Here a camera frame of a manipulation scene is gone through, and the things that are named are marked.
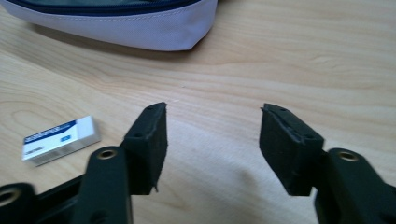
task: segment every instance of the blue label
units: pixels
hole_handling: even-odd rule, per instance
[[[70,136],[70,135],[67,135],[67,136],[61,138],[61,142],[67,141],[67,140],[69,140],[70,138],[71,138],[71,136]]]
[[[76,121],[72,120],[70,122],[67,122],[67,123],[61,124],[59,126],[56,126],[54,128],[48,129],[44,132],[33,134],[31,136],[25,137],[24,144],[28,144],[28,143],[32,143],[32,142],[35,142],[35,141],[38,141],[38,140],[41,140],[44,138],[48,138],[48,137],[51,137],[51,136],[59,134],[59,133],[64,133],[75,125],[76,125]]]

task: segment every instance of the screw hole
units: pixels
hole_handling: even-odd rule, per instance
[[[108,160],[108,159],[115,157],[116,155],[117,155],[117,151],[110,149],[110,150],[105,150],[105,151],[99,153],[97,157],[99,160]]]
[[[0,192],[0,207],[15,202],[21,195],[18,189],[6,189]]]
[[[345,152],[345,151],[339,152],[338,156],[345,161],[358,161],[359,160],[359,158],[355,154],[352,154],[350,152]]]

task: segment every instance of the dark blue trim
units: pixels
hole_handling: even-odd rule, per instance
[[[108,6],[55,6],[32,4],[31,2],[28,2],[26,0],[8,0],[8,2],[10,3],[19,5],[21,7],[26,7],[41,13],[94,17],[131,16],[161,12],[180,7],[186,7],[199,1],[201,0],[170,0],[124,6],[112,6],[111,0],[109,0]]]

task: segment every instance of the wood grain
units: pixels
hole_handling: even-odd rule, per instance
[[[287,107],[396,185],[396,4],[391,0],[219,0],[192,50],[157,52],[29,24],[0,7],[0,186],[38,193],[84,172],[141,110],[168,104],[160,192],[134,197],[135,223],[317,223],[259,147],[260,107]],[[103,140],[39,167],[23,137],[93,115]]]

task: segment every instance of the pencil case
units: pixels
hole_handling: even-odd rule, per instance
[[[218,0],[0,0],[22,20],[140,49],[186,50],[213,25]]]

